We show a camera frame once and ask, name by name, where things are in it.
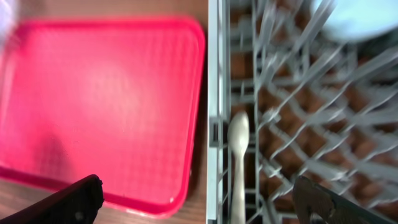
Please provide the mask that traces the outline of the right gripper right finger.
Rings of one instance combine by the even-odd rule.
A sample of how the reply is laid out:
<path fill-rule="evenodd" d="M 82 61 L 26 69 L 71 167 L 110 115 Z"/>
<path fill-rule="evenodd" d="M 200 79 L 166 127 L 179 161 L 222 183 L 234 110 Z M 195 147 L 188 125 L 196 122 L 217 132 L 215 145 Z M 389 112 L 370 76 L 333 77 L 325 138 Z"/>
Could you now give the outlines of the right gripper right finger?
<path fill-rule="evenodd" d="M 296 178 L 292 198 L 300 223 L 393 223 L 391 219 L 362 208 L 305 176 Z"/>

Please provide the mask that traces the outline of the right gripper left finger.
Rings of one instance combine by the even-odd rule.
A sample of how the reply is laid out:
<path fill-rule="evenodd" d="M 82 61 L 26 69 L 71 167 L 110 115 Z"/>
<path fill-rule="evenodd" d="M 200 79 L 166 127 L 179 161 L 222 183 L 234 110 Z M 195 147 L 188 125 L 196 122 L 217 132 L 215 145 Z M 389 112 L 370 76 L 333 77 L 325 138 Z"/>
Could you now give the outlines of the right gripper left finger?
<path fill-rule="evenodd" d="M 97 175 L 89 175 L 1 219 L 1 224 L 93 224 L 104 203 L 102 185 Z"/>

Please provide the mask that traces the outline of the white plastic spoon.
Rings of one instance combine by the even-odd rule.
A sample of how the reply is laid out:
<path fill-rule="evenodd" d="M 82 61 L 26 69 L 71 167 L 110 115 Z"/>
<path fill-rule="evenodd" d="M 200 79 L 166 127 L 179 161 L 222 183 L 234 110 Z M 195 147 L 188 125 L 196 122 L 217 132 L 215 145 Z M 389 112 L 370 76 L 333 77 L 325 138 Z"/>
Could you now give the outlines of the white plastic spoon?
<path fill-rule="evenodd" d="M 228 127 L 228 146 L 234 156 L 234 184 L 230 224 L 245 224 L 244 155 L 249 145 L 249 118 L 245 111 L 234 115 Z"/>

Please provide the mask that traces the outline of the light blue plate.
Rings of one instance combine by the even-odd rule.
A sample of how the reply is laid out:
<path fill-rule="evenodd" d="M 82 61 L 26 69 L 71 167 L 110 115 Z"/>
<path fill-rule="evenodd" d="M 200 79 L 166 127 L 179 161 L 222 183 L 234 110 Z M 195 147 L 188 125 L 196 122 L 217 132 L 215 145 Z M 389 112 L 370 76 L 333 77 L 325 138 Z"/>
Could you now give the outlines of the light blue plate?
<path fill-rule="evenodd" d="M 397 0 L 336 0 L 322 34 L 335 42 L 364 42 L 397 29 Z"/>

